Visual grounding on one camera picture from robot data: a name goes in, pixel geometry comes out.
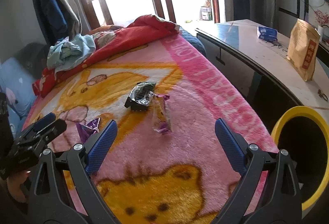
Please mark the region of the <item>left hand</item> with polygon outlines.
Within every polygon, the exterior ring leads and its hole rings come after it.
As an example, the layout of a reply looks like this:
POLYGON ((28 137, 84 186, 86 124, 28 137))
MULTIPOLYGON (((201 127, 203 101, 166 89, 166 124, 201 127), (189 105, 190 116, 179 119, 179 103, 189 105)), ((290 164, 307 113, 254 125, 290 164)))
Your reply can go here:
POLYGON ((27 198, 21 190, 21 185, 26 181, 31 171, 21 171, 12 174, 6 179, 9 194, 19 203, 26 203, 27 198))

